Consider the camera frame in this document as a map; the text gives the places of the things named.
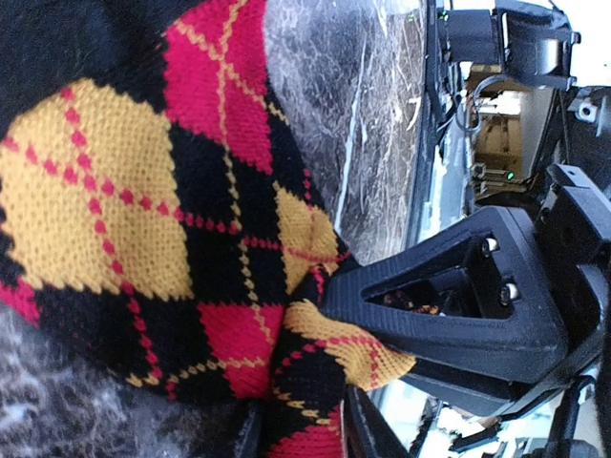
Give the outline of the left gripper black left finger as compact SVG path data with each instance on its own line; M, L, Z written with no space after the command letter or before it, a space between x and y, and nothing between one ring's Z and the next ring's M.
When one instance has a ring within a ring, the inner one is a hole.
M263 404L259 401L243 404L238 410L237 421L233 445L234 457L257 457L263 425Z

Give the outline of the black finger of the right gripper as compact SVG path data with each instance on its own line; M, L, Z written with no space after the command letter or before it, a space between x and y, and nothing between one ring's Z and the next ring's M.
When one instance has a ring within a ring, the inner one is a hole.
M401 380L480 417L517 419L550 401L591 365L599 352L572 352L560 360L478 352L455 361L416 357Z

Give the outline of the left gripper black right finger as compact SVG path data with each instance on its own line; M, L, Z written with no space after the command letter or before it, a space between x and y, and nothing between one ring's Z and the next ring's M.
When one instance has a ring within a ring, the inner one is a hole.
M366 391L348 385L343 399L345 457L410 457Z

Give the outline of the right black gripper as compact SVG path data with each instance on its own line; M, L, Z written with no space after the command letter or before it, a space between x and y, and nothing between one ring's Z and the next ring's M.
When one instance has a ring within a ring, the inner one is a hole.
M610 200L577 166L547 173L535 232L525 211L487 206L405 252L333 277L323 314L478 375L524 384L577 375L601 353Z

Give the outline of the argyle black red orange sock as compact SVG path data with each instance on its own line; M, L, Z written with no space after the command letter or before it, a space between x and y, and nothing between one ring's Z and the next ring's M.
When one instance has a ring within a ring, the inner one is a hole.
M357 263L265 59L263 1L1 5L1 299L119 379L258 400L262 457L341 457L414 358L325 317Z

